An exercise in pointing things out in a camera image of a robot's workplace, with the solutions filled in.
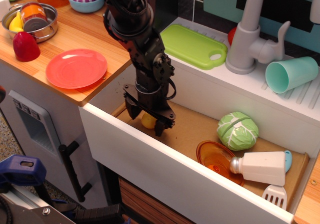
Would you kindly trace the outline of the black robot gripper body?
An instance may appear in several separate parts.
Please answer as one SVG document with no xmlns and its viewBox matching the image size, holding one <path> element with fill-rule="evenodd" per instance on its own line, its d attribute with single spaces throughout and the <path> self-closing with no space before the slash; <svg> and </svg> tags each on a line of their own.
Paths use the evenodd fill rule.
<svg viewBox="0 0 320 224">
<path fill-rule="evenodd" d="M 147 92 L 141 85 L 136 83 L 135 85 L 125 84 L 123 90 L 124 98 L 130 97 L 136 99 L 145 112 L 153 116 L 156 120 L 164 120 L 167 128 L 174 126 L 176 115 L 162 93 L 164 88 L 159 87 L 155 91 Z"/>
</svg>

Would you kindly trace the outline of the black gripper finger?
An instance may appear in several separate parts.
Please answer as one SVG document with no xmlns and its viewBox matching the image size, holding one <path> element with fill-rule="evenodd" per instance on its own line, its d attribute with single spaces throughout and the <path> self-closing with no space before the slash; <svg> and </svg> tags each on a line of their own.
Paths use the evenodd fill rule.
<svg viewBox="0 0 320 224">
<path fill-rule="evenodd" d="M 167 128 L 167 123 L 164 120 L 158 119 L 154 126 L 155 135 L 160 137 Z"/>
<path fill-rule="evenodd" d="M 132 99 L 130 97 L 126 97 L 125 99 L 126 109 L 128 114 L 132 120 L 136 119 L 136 117 L 141 113 L 142 107 L 140 103 L 136 99 Z"/>
</svg>

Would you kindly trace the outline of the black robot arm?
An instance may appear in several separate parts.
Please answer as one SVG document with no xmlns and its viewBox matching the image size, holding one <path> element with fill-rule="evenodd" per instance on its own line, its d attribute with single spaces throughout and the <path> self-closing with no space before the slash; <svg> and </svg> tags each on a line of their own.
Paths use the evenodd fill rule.
<svg viewBox="0 0 320 224">
<path fill-rule="evenodd" d="M 106 0 L 104 26 L 108 34 L 129 53 L 135 67 L 134 85 L 124 85 L 125 104 L 132 119 L 145 111 L 156 119 L 155 134 L 174 126 L 175 113 L 168 100 L 174 67 L 165 54 L 160 33 L 154 27 L 154 14 L 147 0 Z"/>
</svg>

